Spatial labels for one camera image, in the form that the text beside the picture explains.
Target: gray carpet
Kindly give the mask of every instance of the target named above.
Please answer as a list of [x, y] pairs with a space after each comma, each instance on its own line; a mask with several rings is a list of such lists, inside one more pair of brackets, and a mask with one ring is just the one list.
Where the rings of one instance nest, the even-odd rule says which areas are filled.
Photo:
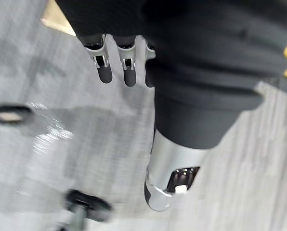
[[[0, 103], [30, 103], [37, 113], [29, 126], [0, 126], [0, 231], [54, 231], [70, 215], [69, 188], [115, 208], [89, 230], [287, 231], [287, 93], [261, 83], [267, 100], [209, 153], [190, 193], [153, 212], [143, 197], [154, 120], [144, 41], [138, 84], [128, 88], [108, 38], [114, 76], [102, 84], [80, 42], [41, 23], [45, 4], [0, 0]], [[287, 91], [284, 79], [274, 84]]]

